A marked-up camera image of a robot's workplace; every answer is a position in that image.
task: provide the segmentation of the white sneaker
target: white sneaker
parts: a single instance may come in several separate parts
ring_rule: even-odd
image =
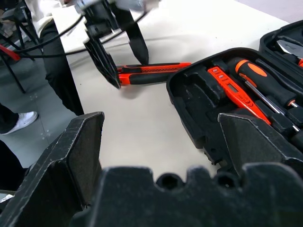
[[[19,129],[23,129],[27,126],[29,126],[31,123],[33,123],[36,119],[38,118],[38,113],[37,112],[28,112],[28,113],[19,113],[19,119],[15,125],[15,127],[10,130],[7,133],[4,133],[2,135],[8,135],[11,134],[12,132],[15,132]]]

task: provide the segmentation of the person's leg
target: person's leg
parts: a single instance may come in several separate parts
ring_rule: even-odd
[[[0,134],[8,135],[19,129],[23,129],[33,123],[37,117],[37,112],[17,114],[0,103]]]
[[[45,42],[57,34],[56,25],[54,21],[51,21],[42,30],[40,41]],[[61,40],[56,39],[44,46],[43,54],[64,54]],[[78,116],[84,114],[66,57],[44,58],[44,64],[46,79],[57,96],[62,100],[63,105]]]
[[[24,169],[18,158],[0,140],[0,190],[16,191],[23,181]]]
[[[4,134],[12,130],[18,119],[19,114],[13,113],[10,109],[0,103],[0,134]]]

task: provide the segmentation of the orange voltage tester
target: orange voltage tester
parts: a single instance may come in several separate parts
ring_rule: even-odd
[[[219,67],[213,67],[208,72],[218,81],[224,89],[226,95],[238,107],[246,108],[254,116],[264,120],[267,124],[271,124],[262,111],[255,105],[253,100],[246,94],[246,92],[228,75],[226,75]]]

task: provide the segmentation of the table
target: table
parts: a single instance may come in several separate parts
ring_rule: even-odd
[[[73,7],[53,12],[59,32],[79,15]],[[262,35],[287,23],[233,0],[163,0],[140,23],[150,63],[195,62],[232,47],[258,49]],[[61,38],[66,52],[82,49],[84,25]],[[117,65],[137,64],[127,36],[105,45]],[[107,166],[148,166],[157,178],[174,172],[183,179],[190,166],[212,166],[197,150],[169,100],[165,84],[115,89],[87,53],[68,56],[85,113],[103,111],[100,161]]]

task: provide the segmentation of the black tool case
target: black tool case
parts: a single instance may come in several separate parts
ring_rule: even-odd
[[[303,108],[284,109],[287,117],[277,116],[259,98],[245,86],[244,81],[239,79],[235,68],[231,67],[230,60],[235,57],[247,59],[265,69],[280,83],[287,82],[293,86],[283,87],[297,94],[296,103],[303,105],[303,68],[296,65],[296,58],[291,54],[280,54],[275,51],[274,39],[276,33],[288,35],[298,33],[300,28],[303,42],[303,21],[290,24],[278,31],[269,33],[261,38],[260,51],[249,48],[233,48],[198,61],[191,66],[178,71],[170,76],[167,81],[167,90],[171,102],[175,106],[181,121],[198,149],[205,148],[205,154],[212,164],[220,163],[223,166],[219,171],[233,172],[233,164],[228,152],[225,139],[218,122],[220,113],[234,113],[252,116],[243,108],[239,108],[225,94],[213,76],[207,72],[209,68],[218,66],[230,76],[262,110],[272,122],[272,127],[288,140],[292,146],[292,140],[303,141],[300,135],[295,137],[295,131],[289,118],[301,129],[303,128]],[[267,96],[275,104],[278,102],[271,96]]]

